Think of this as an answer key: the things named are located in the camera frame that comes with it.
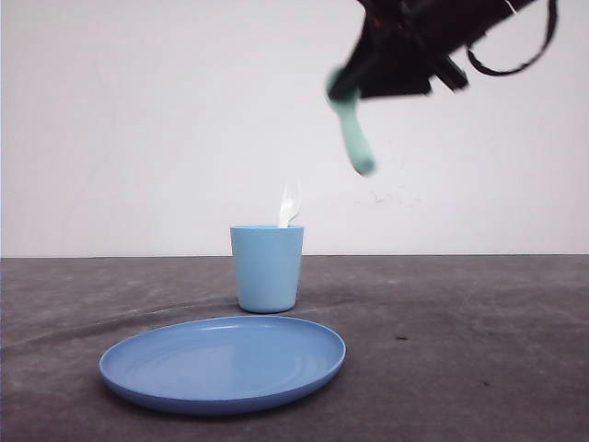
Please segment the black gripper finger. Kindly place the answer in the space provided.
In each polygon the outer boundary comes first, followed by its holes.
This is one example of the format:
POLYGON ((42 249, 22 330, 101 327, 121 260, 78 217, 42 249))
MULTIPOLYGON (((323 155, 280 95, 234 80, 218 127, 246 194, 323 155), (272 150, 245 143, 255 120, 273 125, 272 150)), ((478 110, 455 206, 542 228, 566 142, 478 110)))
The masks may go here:
POLYGON ((350 59, 345 65, 337 68, 332 75, 327 88, 328 97, 331 100, 344 100, 357 93, 360 99, 366 99, 364 79, 367 71, 367 56, 350 59))

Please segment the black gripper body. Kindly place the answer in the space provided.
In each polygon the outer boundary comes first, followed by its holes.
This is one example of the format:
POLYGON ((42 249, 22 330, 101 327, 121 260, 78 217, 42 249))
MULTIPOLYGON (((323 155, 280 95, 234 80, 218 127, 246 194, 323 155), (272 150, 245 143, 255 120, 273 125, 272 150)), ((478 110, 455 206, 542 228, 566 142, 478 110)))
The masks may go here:
POLYGON ((431 78, 450 90, 468 86, 464 70, 449 55, 436 55, 410 29, 408 1, 363 1, 361 37, 353 50, 353 88, 362 99, 427 95, 431 78))

